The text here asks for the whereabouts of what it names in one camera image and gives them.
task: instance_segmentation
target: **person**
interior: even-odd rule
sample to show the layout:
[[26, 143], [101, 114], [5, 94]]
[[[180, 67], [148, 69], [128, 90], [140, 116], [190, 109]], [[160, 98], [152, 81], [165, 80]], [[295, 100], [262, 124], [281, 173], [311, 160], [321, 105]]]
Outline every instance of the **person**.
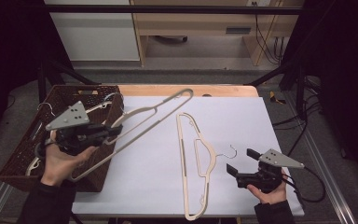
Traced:
[[[76, 184], [67, 177], [76, 167], [83, 164], [97, 147], [89, 147], [77, 156], [60, 151], [57, 145], [46, 148], [45, 172], [30, 191], [23, 207], [18, 224], [67, 224], [72, 214], [72, 204], [76, 196]], [[260, 200], [255, 212], [260, 224], [295, 223], [286, 200], [285, 183], [269, 194], [261, 192], [253, 185], [247, 189]]]
[[284, 181], [268, 194], [261, 192], [260, 189], [251, 184], [246, 188], [260, 200], [260, 204], [255, 206], [255, 213], [260, 224], [295, 223], [289, 202], [286, 199], [286, 183]]
[[76, 196], [76, 184], [67, 180], [97, 147], [88, 147], [77, 156], [60, 151], [57, 145], [46, 147], [45, 171], [30, 191], [17, 223], [67, 224]]

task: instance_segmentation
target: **brown wicker basket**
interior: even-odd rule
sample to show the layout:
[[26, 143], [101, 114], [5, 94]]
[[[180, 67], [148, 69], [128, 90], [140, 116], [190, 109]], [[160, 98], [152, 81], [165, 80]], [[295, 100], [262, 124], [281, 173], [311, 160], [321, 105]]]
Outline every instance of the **brown wicker basket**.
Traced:
[[[119, 92], [118, 86], [92, 86], [92, 85], [56, 85], [54, 86], [44, 103], [39, 106], [39, 110], [29, 126], [27, 132], [22, 137], [20, 143], [0, 171], [0, 180], [8, 183], [16, 189], [30, 191], [35, 181], [44, 172], [43, 162], [34, 169], [29, 176], [25, 175], [28, 165], [34, 159], [34, 148], [42, 140], [45, 134], [45, 126], [50, 123], [55, 114], [65, 111], [69, 105], [81, 101], [86, 109], [100, 104], [103, 98], [113, 92]], [[115, 94], [109, 100], [112, 104], [105, 109], [97, 109], [90, 113], [89, 119], [94, 123], [114, 123], [122, 115], [123, 100], [120, 94]], [[95, 151], [91, 158], [80, 168], [77, 168], [73, 176], [78, 176], [97, 162], [110, 155], [114, 150], [115, 144], [110, 146], [103, 145]], [[98, 167], [89, 175], [77, 182], [77, 191], [100, 192], [106, 178], [109, 162]]]

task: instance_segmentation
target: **wire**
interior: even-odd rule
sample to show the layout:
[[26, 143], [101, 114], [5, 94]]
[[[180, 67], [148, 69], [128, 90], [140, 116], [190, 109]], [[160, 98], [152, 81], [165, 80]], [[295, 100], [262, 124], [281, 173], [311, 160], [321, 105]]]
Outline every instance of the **wire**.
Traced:
[[[265, 51], [265, 48], [261, 45], [260, 41], [258, 40], [258, 35], [257, 35], [257, 33], [260, 33], [261, 38], [262, 38], [262, 40], [263, 40], [263, 42], [264, 42], [264, 46], [266, 47], [269, 56], [267, 55], [267, 53], [266, 53], [266, 51]], [[258, 27], [257, 14], [255, 14], [255, 40], [257, 41], [257, 43], [258, 43], [258, 45], [260, 46], [260, 48], [263, 50], [263, 52], [264, 52], [264, 54], [266, 55], [268, 61], [269, 61], [270, 63], [273, 63], [273, 64], [278, 64], [278, 61], [272, 56], [271, 52], [269, 51], [269, 46], [267, 45], [267, 42], [266, 42], [266, 40], [264, 39], [264, 36], [263, 36], [263, 34], [261, 34], [261, 31], [260, 31], [260, 29], [259, 29], [259, 27]]]
[[[324, 198], [325, 198], [325, 195], [326, 195], [326, 187], [325, 187], [325, 184], [324, 182], [322, 181], [322, 179], [316, 175], [316, 173], [314, 173], [310, 168], [308, 167], [304, 167], [304, 169], [308, 172], [310, 172], [312, 175], [314, 175], [318, 180], [319, 182], [321, 183], [321, 186], [322, 186], [322, 195], [321, 197], [317, 198], [317, 199], [308, 199], [308, 198], [304, 198], [302, 196], [302, 194], [300, 193], [300, 190], [298, 189], [297, 185], [296, 185], [296, 182], [295, 180], [290, 176], [290, 175], [275, 175], [274, 173], [264, 169], [264, 168], [261, 168], [260, 171], [261, 172], [264, 172], [268, 175], [271, 175], [272, 177], [275, 177], [275, 178], [280, 178], [281, 181], [283, 181], [284, 183], [286, 183], [287, 185], [291, 186], [294, 190], [295, 190], [295, 194], [298, 198], [298, 201], [300, 202], [301, 206], [304, 208], [305, 205], [303, 204], [302, 201], [305, 201], [305, 202], [308, 202], [308, 203], [319, 203], [321, 202]], [[292, 179], [293, 183], [288, 181], [287, 179], [283, 178], [283, 176], [287, 176], [288, 178]]]
[[312, 94], [311, 96], [309, 96], [305, 101], [309, 101], [310, 99], [312, 99], [313, 97], [319, 97], [319, 93], [316, 94]]
[[307, 129], [308, 126], [308, 121], [305, 121], [305, 126], [303, 128], [303, 130], [301, 131], [301, 134], [298, 136], [298, 138], [296, 139], [295, 143], [293, 144], [292, 148], [290, 148], [289, 153], [287, 153], [287, 156], [290, 157], [290, 155], [292, 155], [293, 150], [295, 150], [295, 147], [297, 146], [298, 142], [300, 141], [302, 135], [304, 134], [305, 130]]
[[279, 52], [277, 52], [277, 50], [278, 50], [278, 40], [279, 40], [279, 37], [275, 36], [274, 56], [275, 56], [275, 59], [278, 61], [278, 64], [281, 65], [282, 58], [283, 58], [282, 53], [283, 53], [283, 45], [284, 45], [284, 36], [281, 37], [281, 45], [280, 45]]
[[[319, 102], [316, 102], [316, 103], [310, 105], [310, 107], [308, 107], [305, 111], [306, 111], [306, 112], [307, 112], [307, 111], [310, 111], [312, 108], [314, 108], [314, 107], [315, 107], [316, 105], [318, 105], [318, 104], [319, 104]], [[299, 115], [295, 115], [295, 116], [291, 117], [290, 119], [285, 119], [285, 120], [283, 120], [283, 121], [279, 121], [279, 122], [273, 123], [272, 126], [273, 126], [273, 127], [279, 126], [279, 125], [282, 125], [282, 124], [284, 124], [284, 123], [288, 123], [288, 122], [291, 122], [291, 121], [293, 121], [293, 120], [296, 120], [296, 119], [298, 119], [298, 118], [299, 118]]]
[[274, 130], [276, 130], [276, 131], [279, 131], [279, 130], [292, 130], [292, 129], [297, 128], [298, 126], [301, 126], [303, 124], [304, 124], [304, 122], [300, 123], [300, 124], [297, 124], [295, 126], [289, 127], [289, 128], [277, 128], [277, 129], [274, 128]]

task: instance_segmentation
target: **clothes hanger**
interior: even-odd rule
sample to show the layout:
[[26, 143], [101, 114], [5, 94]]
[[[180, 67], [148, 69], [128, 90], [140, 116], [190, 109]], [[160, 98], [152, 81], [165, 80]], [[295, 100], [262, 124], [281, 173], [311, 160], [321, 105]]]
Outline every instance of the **clothes hanger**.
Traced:
[[165, 114], [164, 116], [162, 116], [160, 119], [158, 119], [157, 121], [153, 122], [151, 125], [149, 125], [148, 127], [146, 127], [143, 131], [141, 131], [139, 134], [137, 134], [136, 136], [134, 136], [131, 140], [129, 140], [128, 142], [124, 143], [121, 147], [119, 148], [115, 148], [114, 152], [112, 152], [109, 156], [107, 156], [106, 158], [104, 158], [103, 160], [99, 161], [98, 163], [96, 163], [94, 166], [90, 167], [87, 171], [85, 171], [83, 174], [80, 174], [76, 177], [73, 177], [72, 175], [69, 176], [69, 179], [73, 182], [76, 182], [78, 180], [80, 180], [81, 178], [83, 178], [84, 176], [88, 175], [89, 173], [91, 173], [92, 171], [94, 171], [95, 169], [97, 169], [98, 167], [100, 167], [101, 165], [103, 165], [105, 162], [110, 161], [114, 156], [116, 156], [121, 150], [123, 150], [124, 148], [126, 148], [127, 146], [129, 146], [131, 143], [133, 143], [134, 141], [136, 141], [138, 138], [140, 138], [142, 135], [144, 135], [145, 133], [149, 132], [151, 129], [153, 129], [154, 127], [156, 127], [159, 123], [161, 123], [163, 120], [165, 120], [169, 115], [171, 115], [173, 112], [175, 112], [177, 109], [179, 109], [182, 105], [186, 104], [189, 100], [191, 100], [191, 98], [193, 97], [193, 90], [191, 89], [183, 89], [167, 98], [165, 98], [164, 100], [162, 100], [160, 103], [156, 104], [156, 105], [152, 105], [152, 106], [144, 106], [144, 107], [140, 107], [140, 108], [136, 108], [133, 109], [132, 111], [129, 112], [124, 112], [123, 111], [123, 115], [118, 118], [113, 124], [112, 124], [112, 128], [118, 127], [120, 126], [123, 122], [125, 122], [127, 119], [130, 119], [132, 116], [141, 114], [143, 112], [146, 111], [154, 111], [152, 115], [148, 116], [146, 119], [144, 119], [143, 121], [141, 121], [140, 123], [138, 123], [137, 125], [135, 125], [134, 127], [130, 128], [128, 131], [126, 131], [125, 133], [120, 134], [117, 138], [109, 141], [108, 139], [106, 139], [103, 143], [107, 144], [107, 145], [112, 145], [114, 144], [118, 139], [122, 138], [123, 136], [127, 135], [128, 133], [132, 132], [133, 130], [135, 130], [136, 128], [138, 128], [140, 125], [142, 125], [143, 123], [145, 123], [147, 120], [151, 119], [152, 117], [156, 116], [158, 113], [158, 107], [162, 106], [166, 103], [168, 103], [170, 100], [175, 99], [175, 98], [179, 98], [181, 96], [183, 96], [185, 93], [188, 93], [188, 98], [185, 99], [181, 104], [179, 104], [177, 107], [175, 107], [173, 110], [171, 110], [169, 113]]
[[[190, 119], [190, 124], [194, 127], [194, 130], [197, 133], [198, 138], [194, 139], [194, 148], [196, 150], [196, 160], [197, 160], [197, 168], [198, 173], [200, 177], [204, 178], [204, 194], [202, 196], [201, 208], [197, 214], [190, 215], [189, 214], [189, 204], [188, 204], [188, 188], [187, 188], [187, 169], [186, 169], [186, 156], [185, 156], [185, 146], [184, 146], [184, 139], [183, 139], [183, 131], [182, 131], [182, 122], [181, 117], [187, 117]], [[200, 132], [200, 128], [198, 127], [196, 121], [193, 119], [193, 117], [187, 113], [179, 113], [176, 115], [176, 122], [177, 122], [177, 128], [178, 128], [178, 134], [179, 134], [179, 141], [180, 141], [180, 155], [181, 155], [181, 161], [182, 161], [182, 179], [183, 179], [183, 193], [184, 193], [184, 206], [185, 206], [185, 217], [187, 220], [192, 221], [200, 216], [202, 216], [207, 208], [208, 205], [208, 196], [209, 196], [209, 182], [210, 182], [210, 176], [211, 172], [216, 165], [216, 152], [214, 151], [211, 144], [209, 144], [204, 137], [202, 136]], [[208, 169], [205, 174], [202, 173], [200, 170], [200, 158], [199, 158], [199, 150], [198, 150], [198, 142], [201, 142], [209, 152], [210, 156], [210, 162]]]
[[88, 114], [91, 111], [94, 111], [96, 109], [105, 109], [108, 105], [111, 105], [112, 101], [103, 101], [101, 104], [95, 105], [89, 109], [86, 110], [86, 113]]

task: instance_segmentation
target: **white table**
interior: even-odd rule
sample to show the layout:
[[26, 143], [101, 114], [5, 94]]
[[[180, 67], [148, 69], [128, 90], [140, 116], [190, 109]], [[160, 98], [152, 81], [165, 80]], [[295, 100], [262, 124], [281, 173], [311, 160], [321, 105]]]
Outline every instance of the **white table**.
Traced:
[[[154, 105], [165, 97], [126, 96], [125, 111]], [[172, 100], [158, 109], [156, 119], [180, 100]], [[246, 156], [246, 148], [264, 153], [270, 148], [280, 150], [272, 129], [269, 114], [260, 97], [199, 97], [194, 96], [177, 112], [186, 112], [198, 123], [204, 138], [217, 154], [233, 155], [230, 145], [238, 150], [234, 159], [218, 156], [211, 173], [208, 207], [204, 217], [241, 217], [253, 215], [258, 200], [247, 190], [239, 189], [235, 178], [226, 171], [227, 163], [241, 173], [255, 173], [257, 163]], [[184, 200], [179, 139], [175, 112], [157, 127], [118, 153], [110, 163], [102, 192], [78, 192], [73, 212], [100, 217], [183, 217]], [[123, 132], [143, 120], [144, 115], [123, 123]], [[197, 173], [192, 126], [183, 122], [186, 141], [186, 167], [188, 173], [189, 207], [197, 213], [201, 207], [203, 178]], [[128, 136], [117, 141], [122, 146]], [[201, 167], [209, 164], [209, 154], [200, 148]], [[295, 216], [304, 212], [287, 187], [288, 201]]]

